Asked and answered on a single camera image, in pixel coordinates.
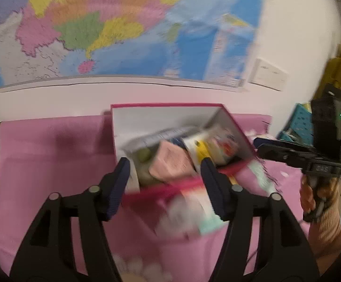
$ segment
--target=snack package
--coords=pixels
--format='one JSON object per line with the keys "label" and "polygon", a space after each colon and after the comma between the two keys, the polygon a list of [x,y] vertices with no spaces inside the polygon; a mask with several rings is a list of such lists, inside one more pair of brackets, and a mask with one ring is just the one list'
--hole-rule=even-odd
{"label": "snack package", "polygon": [[151,166],[151,161],[143,163],[143,164],[136,164],[135,168],[138,174],[138,182],[142,187],[148,187],[155,184],[161,184],[162,182],[155,177],[153,177],[149,173],[149,167]]}
{"label": "snack package", "polygon": [[152,157],[152,152],[148,147],[145,147],[143,149],[139,149],[134,153],[134,157],[140,162],[145,163]]}
{"label": "snack package", "polygon": [[173,128],[163,130],[158,133],[149,134],[144,137],[135,138],[129,141],[123,150],[126,153],[133,153],[139,149],[144,149],[157,145],[161,140],[170,140],[177,137],[184,137],[189,134],[197,132],[198,128],[196,126],[184,126],[181,128]]}
{"label": "snack package", "polygon": [[171,138],[168,140],[170,143],[181,147],[182,149],[186,149],[184,142],[182,141],[181,137]]}
{"label": "snack package", "polygon": [[199,221],[197,228],[199,230],[199,234],[203,235],[213,232],[228,223],[222,221],[220,217],[215,214],[206,188],[196,188],[183,191],[182,195],[185,199],[190,200],[195,204],[199,203],[203,209],[203,215],[198,213]]}
{"label": "snack package", "polygon": [[208,136],[209,132],[207,130],[202,130],[197,134],[193,134],[192,136],[182,139],[187,151],[189,152],[190,158],[193,161],[194,167],[198,172],[201,169],[202,160],[206,157],[211,158],[207,146],[204,143]]}
{"label": "snack package", "polygon": [[155,227],[155,233],[161,238],[197,233],[198,226],[204,218],[205,214],[200,202],[180,194],[167,205],[166,213]]}
{"label": "snack package", "polygon": [[205,141],[212,161],[216,165],[226,165],[238,153],[239,144],[235,141],[229,129],[220,125],[209,130],[209,137]]}
{"label": "snack package", "polygon": [[148,170],[152,177],[161,181],[170,181],[195,173],[188,153],[166,140],[160,141],[157,153]]}

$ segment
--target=pink blanket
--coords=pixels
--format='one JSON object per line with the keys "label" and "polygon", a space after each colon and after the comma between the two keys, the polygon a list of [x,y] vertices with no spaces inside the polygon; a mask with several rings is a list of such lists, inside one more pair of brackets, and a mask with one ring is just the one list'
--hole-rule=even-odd
{"label": "pink blanket", "polygon": [[[268,116],[258,115],[237,115],[235,119],[244,131],[255,129],[258,133],[266,132],[266,122],[271,121]],[[100,182],[114,165],[110,115],[2,122],[0,265],[3,270],[10,272],[21,240],[51,192],[63,196],[79,194]],[[276,178],[276,187],[296,218],[301,220],[300,171],[277,162],[266,162],[265,166]],[[236,178],[258,193],[256,179],[248,168]],[[76,220],[72,221],[72,227],[77,268],[85,273]],[[128,208],[120,208],[104,228],[124,282],[134,277],[157,282],[208,281],[226,231],[222,228],[195,238],[161,241]],[[249,255],[255,254],[257,243],[255,219]],[[252,258],[247,272],[253,270],[254,263]]]}

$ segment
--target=world map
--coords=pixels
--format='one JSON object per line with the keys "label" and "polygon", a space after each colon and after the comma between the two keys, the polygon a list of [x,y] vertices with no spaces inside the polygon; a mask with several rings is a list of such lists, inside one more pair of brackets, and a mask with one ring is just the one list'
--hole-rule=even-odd
{"label": "world map", "polygon": [[0,0],[0,88],[141,75],[237,87],[263,0]]}

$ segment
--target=black handle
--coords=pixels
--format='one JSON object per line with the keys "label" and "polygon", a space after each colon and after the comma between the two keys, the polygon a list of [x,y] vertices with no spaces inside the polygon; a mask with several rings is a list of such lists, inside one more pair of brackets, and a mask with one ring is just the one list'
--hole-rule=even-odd
{"label": "black handle", "polygon": [[313,197],[316,203],[316,207],[313,211],[311,211],[308,214],[303,215],[303,220],[307,223],[317,222],[320,216],[322,215],[325,204],[327,199],[326,198],[320,198],[317,195],[317,191],[319,188],[325,186],[329,183],[329,179],[324,177],[316,177],[316,176],[307,176],[307,181],[309,186],[313,189]]}

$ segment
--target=screw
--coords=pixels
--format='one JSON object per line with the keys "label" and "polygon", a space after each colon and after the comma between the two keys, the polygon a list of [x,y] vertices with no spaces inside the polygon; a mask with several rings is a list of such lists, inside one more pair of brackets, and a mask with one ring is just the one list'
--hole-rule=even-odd
{"label": "screw", "polygon": [[281,195],[278,194],[278,193],[273,193],[273,194],[271,194],[271,198],[273,200],[280,201],[281,200]]}
{"label": "screw", "polygon": [[90,193],[97,193],[100,191],[100,187],[98,185],[93,185],[93,186],[90,186],[88,190],[90,191]]}
{"label": "screw", "polygon": [[56,200],[60,197],[60,195],[58,193],[52,193],[49,195],[49,199],[50,200]]}
{"label": "screw", "polygon": [[234,184],[232,186],[232,190],[235,191],[235,192],[242,192],[243,188],[239,184]]}

